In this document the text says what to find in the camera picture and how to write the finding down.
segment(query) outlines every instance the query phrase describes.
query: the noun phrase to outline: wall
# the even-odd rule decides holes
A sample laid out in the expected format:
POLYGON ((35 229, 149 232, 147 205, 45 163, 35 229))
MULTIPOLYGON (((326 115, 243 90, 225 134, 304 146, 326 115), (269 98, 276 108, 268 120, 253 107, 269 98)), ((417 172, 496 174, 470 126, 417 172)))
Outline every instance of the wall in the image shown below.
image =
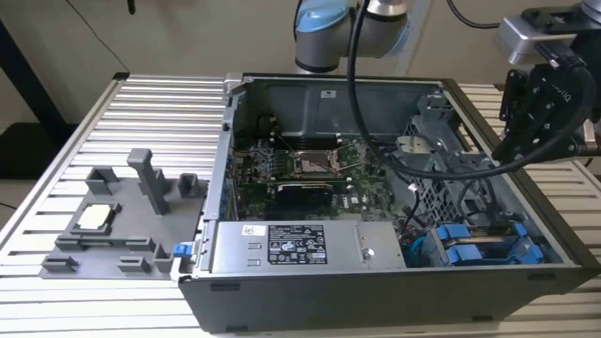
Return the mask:
MULTIPOLYGON (((502 83, 510 69, 493 43, 496 30, 465 26, 450 13, 446 0, 430 0, 430 13, 409 66, 409 76, 449 77, 458 82, 502 83)), ((454 0, 468 19, 498 22, 504 16, 541 6, 569 6, 577 0, 454 0)))
MULTIPOLYGON (((125 0, 72 3, 132 73, 295 72, 296 0, 137 0, 135 16, 125 0)), ((77 122, 121 65, 64 0, 0 0, 0 19, 65 119, 77 122)), ((396 62, 361 61, 357 72, 388 75, 396 62)))
POLYGON ((36 122, 36 117, 12 86, 4 72, 0 71, 0 133, 15 122, 36 122))

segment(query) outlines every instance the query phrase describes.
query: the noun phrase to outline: motherboard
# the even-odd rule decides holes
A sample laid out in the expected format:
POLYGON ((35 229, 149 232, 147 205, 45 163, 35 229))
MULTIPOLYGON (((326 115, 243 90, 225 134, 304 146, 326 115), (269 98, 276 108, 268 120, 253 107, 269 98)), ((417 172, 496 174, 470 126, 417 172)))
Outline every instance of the motherboard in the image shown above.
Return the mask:
POLYGON ((275 134, 235 151, 239 219, 396 223, 402 204, 360 139, 336 135, 312 144, 336 148, 275 134))

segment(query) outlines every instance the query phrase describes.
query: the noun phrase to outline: cable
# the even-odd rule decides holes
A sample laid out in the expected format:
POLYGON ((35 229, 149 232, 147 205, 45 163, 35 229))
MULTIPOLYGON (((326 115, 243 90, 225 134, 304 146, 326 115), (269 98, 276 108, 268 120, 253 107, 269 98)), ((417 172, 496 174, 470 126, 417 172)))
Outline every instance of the cable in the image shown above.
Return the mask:
POLYGON ((89 22, 85 20, 84 16, 81 15, 80 11, 77 10, 77 8, 73 6, 71 0, 65 0, 67 4, 73 8, 73 11, 77 13, 79 17, 81 18, 81 20, 84 21, 84 24, 88 26, 88 28, 92 31, 93 36, 96 37, 96 40, 103 44, 104 48, 107 48, 107 50, 111 52, 111 54, 115 56, 115 59, 119 61, 119 63, 121 63, 121 66, 125 68, 125 71, 128 73, 129 72, 129 68, 128 66, 124 64, 124 62, 121 61, 121 59, 119 58, 119 56, 115 54, 113 50, 107 46, 107 44, 104 43, 103 39, 97 36, 96 31, 93 30, 89 22))
POLYGON ((453 222, 461 222, 462 220, 468 220, 468 218, 472 217, 473 215, 478 215, 478 214, 486 213, 486 212, 488 212, 486 210, 472 211, 470 213, 466 213, 465 216, 456 217, 453 219, 453 222))
POLYGON ((357 100, 357 89, 354 83, 357 48, 358 48, 358 37, 361 36, 361 26, 364 24, 365 13, 368 12, 368 5, 369 0, 364 0, 360 7, 357 19, 354 22, 354 27, 352 30, 350 49, 348 52, 348 67, 346 67, 348 99, 354 117, 354 123, 357 125, 357 129, 361 134, 361 139, 364 140, 370 152, 373 153, 378 161, 393 170, 397 177, 401 177, 401 175, 406 175, 428 180, 474 180, 501 175, 517 169, 521 169, 525 165, 536 162, 537 159, 541 158, 544 155, 546 155, 548 152, 556 151, 557 146, 560 145, 562 140, 570 136, 572 132, 580 127, 582 121, 588 118, 590 114, 590 107, 596 99, 596 82, 586 68, 581 66, 577 66, 570 70, 572 75, 582 83, 584 89, 580 106, 573 114, 573 118, 570 122, 565 125, 564 129, 561 129, 557 132, 554 137, 544 145, 541 145, 540 148, 537 148, 529 154, 526 154, 521 159, 510 163, 505 163, 498 167, 484 170, 476 170, 468 173, 440 173, 417 170, 408 167, 405 164, 402 164, 401 161, 398 161, 393 166, 392 162, 388 161, 388 158, 384 158, 380 155, 377 145, 373 143, 368 127, 365 126, 365 121, 361 115, 361 109, 358 107, 357 100))
POLYGON ((9 208, 9 209, 17 210, 17 207, 16 207, 16 206, 12 206, 11 204, 7 204, 7 203, 1 203, 1 202, 0 202, 0 206, 5 206, 5 207, 9 208))
POLYGON ((501 25, 501 23, 474 23, 473 21, 468 20, 465 16, 462 16, 460 10, 457 9, 457 6, 454 6, 453 0, 446 0, 446 4, 449 5, 450 11, 453 12, 457 19, 460 19, 460 21, 470 28, 476 28, 478 30, 493 30, 501 25))
POLYGON ((299 11, 301 10, 302 0, 297 2, 297 9, 295 10, 295 21, 292 23, 292 34, 295 35, 295 41, 297 41, 297 20, 299 20, 299 11))
POLYGON ((464 220, 468 220, 468 215, 466 215, 465 211, 461 208, 462 199, 466 197, 466 192, 469 190, 469 187, 473 186, 477 181, 478 180, 470 180, 470 181, 468 181, 465 183, 465 185, 461 188, 460 195, 457 197, 457 210, 458 210, 464 220))
POLYGON ((413 191, 413 197, 414 197, 414 203, 413 203, 412 211, 409 211, 405 222, 402 223, 402 226, 398 229, 401 234, 404 233, 406 226, 409 225, 409 221, 414 218, 414 212, 417 211, 417 208, 420 207, 421 200, 420 200, 420 192, 417 189, 414 189, 414 191, 413 191))
POLYGON ((269 157, 261 151, 248 150, 248 151, 237 151, 237 152, 243 153, 243 154, 259 154, 265 159, 265 164, 267 164, 267 173, 263 174, 263 177, 269 175, 269 173, 272 172, 272 164, 269 163, 269 157))

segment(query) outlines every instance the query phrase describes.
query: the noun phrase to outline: white label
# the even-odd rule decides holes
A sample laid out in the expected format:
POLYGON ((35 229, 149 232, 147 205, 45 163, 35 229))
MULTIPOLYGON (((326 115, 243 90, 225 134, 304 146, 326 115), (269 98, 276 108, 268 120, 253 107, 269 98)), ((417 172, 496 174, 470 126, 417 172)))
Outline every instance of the white label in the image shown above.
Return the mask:
POLYGON ((336 90, 322 90, 321 98, 322 99, 334 99, 336 98, 336 90))
POLYGON ((267 226, 243 225, 243 236, 265 236, 267 226))

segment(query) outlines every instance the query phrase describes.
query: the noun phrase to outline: sticker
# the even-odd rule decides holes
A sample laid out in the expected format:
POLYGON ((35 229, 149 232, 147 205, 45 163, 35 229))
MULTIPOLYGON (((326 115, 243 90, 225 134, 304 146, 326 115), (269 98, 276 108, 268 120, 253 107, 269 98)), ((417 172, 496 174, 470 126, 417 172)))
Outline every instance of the sticker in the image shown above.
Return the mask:
POLYGON ((269 225, 268 241, 271 264, 328 264, 322 225, 269 225))
POLYGON ((265 226, 243 225, 243 236, 265 236, 265 226))
POLYGON ((336 98, 336 90, 322 90, 321 98, 322 99, 334 99, 336 98))

